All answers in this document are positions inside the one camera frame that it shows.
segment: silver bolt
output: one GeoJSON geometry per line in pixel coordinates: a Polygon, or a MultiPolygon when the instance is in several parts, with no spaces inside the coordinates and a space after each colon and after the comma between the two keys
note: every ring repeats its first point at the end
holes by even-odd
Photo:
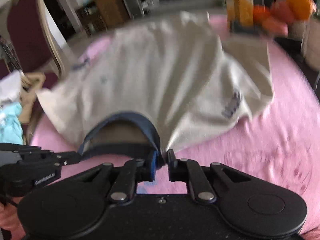
{"type": "Polygon", "coordinates": [[[160,204],[166,204],[167,203],[167,201],[165,200],[165,199],[159,199],[159,201],[158,201],[160,204]]]}
{"type": "Polygon", "coordinates": [[[204,191],[204,192],[200,192],[198,197],[202,200],[209,201],[214,198],[214,195],[211,192],[204,191]]]}
{"type": "Polygon", "coordinates": [[[124,201],[127,198],[127,194],[123,192],[114,192],[111,194],[111,198],[116,201],[124,201]]]}

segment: chair backrest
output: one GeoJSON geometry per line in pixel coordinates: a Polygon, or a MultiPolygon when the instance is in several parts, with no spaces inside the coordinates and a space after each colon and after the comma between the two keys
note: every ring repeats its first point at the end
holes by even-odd
{"type": "Polygon", "coordinates": [[[24,72],[33,72],[53,58],[59,75],[64,67],[50,33],[43,0],[12,0],[7,29],[24,72]]]}

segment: pink tablecloth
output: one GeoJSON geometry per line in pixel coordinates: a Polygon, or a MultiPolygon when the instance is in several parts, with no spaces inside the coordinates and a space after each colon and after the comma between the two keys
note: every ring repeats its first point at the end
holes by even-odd
{"type": "MultiPolygon", "coordinates": [[[[213,21],[214,27],[225,33],[225,18],[213,21]]],[[[109,40],[104,38],[100,42],[107,45],[109,40]]],[[[304,233],[320,224],[320,107],[295,63],[273,42],[268,46],[275,91],[272,105],[251,122],[243,118],[229,132],[178,152],[177,157],[194,159],[207,166],[221,162],[298,193],[308,206],[304,233]]],[[[56,152],[75,149],[63,140],[45,115],[36,129],[33,145],[56,152]]],[[[92,158],[64,167],[62,176],[103,162],[119,166],[127,159],[111,155],[92,158]]],[[[169,183],[167,170],[163,168],[157,172],[155,182],[140,183],[139,192],[182,193],[186,187],[183,183],[169,183]]]]}

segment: light blue cloth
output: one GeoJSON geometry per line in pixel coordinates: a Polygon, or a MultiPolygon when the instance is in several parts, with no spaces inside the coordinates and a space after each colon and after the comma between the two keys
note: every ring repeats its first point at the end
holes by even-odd
{"type": "Polygon", "coordinates": [[[23,144],[22,127],[18,116],[22,111],[19,102],[14,102],[0,109],[0,143],[23,144]]]}

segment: maroon chair upholstery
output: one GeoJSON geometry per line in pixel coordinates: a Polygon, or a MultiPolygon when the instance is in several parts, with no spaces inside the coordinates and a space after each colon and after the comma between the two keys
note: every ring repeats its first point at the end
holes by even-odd
{"type": "Polygon", "coordinates": [[[7,17],[8,32],[23,72],[34,72],[53,58],[61,75],[61,62],[48,33],[43,6],[43,0],[13,0],[7,17]]]}

